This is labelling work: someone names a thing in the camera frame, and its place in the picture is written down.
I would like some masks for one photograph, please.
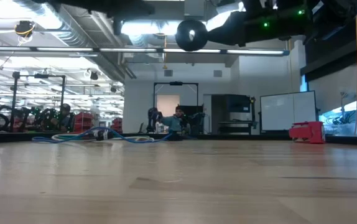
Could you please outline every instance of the blue cable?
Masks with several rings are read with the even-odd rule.
[[[119,133],[117,133],[115,130],[111,129],[111,128],[107,128],[107,127],[96,127],[96,128],[91,128],[87,131],[85,131],[84,133],[81,133],[75,137],[72,137],[72,138],[68,138],[68,139],[64,139],[64,140],[61,140],[61,141],[57,141],[57,140],[53,140],[53,139],[49,139],[49,138],[45,138],[45,137],[33,137],[32,138],[32,141],[33,142],[48,142],[48,143],[54,143],[54,144],[58,144],[58,143],[63,143],[63,142],[67,142],[67,141],[72,141],[72,140],[79,140],[81,139],[83,136],[89,134],[89,133],[92,133],[94,130],[108,130],[108,131],[111,131],[114,135],[116,135],[117,137],[123,139],[123,140],[126,140],[128,142],[131,142],[131,143],[153,143],[153,142],[160,142],[160,141],[165,141],[167,138],[171,137],[172,133],[166,135],[165,137],[163,137],[162,139],[160,140],[156,140],[156,141],[134,141],[134,140],[131,140],[131,139],[127,139],[123,136],[121,136]]]

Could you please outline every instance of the whiteboard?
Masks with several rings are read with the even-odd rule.
[[[289,130],[293,123],[316,121],[315,92],[260,97],[263,131]]]

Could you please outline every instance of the wooden floor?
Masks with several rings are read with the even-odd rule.
[[[357,224],[357,146],[0,144],[0,223]]]

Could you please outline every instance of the black frame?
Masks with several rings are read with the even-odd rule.
[[[184,82],[154,82],[154,99],[152,107],[155,108],[155,87],[157,85],[171,85],[171,86],[182,86],[182,85],[196,85],[197,86],[197,106],[199,106],[199,83],[184,83]]]
[[[314,92],[314,105],[315,105],[315,120],[318,121],[318,109],[317,109],[317,99],[315,97],[315,90],[311,91],[300,91],[300,92],[292,92],[292,93],[281,93],[281,94],[272,94],[272,95],[265,95],[265,96],[260,96],[260,112],[259,112],[259,121],[260,121],[260,134],[283,134],[287,133],[289,130],[263,130],[262,129],[262,112],[261,112],[261,98],[266,97],[266,96],[279,96],[279,95],[289,95],[289,94],[295,94],[295,93],[309,93],[309,92]]]
[[[50,75],[42,75],[42,74],[21,75],[19,72],[13,72],[12,77],[14,78],[14,86],[13,86],[13,92],[12,92],[12,105],[11,105],[12,112],[11,112],[11,117],[10,117],[10,132],[13,132],[13,130],[14,130],[14,113],[13,113],[13,111],[16,108],[18,79],[20,79],[20,77],[49,78],[49,76]],[[66,81],[67,77],[65,75],[53,75],[53,77],[62,78],[61,105],[60,105],[60,111],[61,111],[62,105],[64,104],[65,81]]]

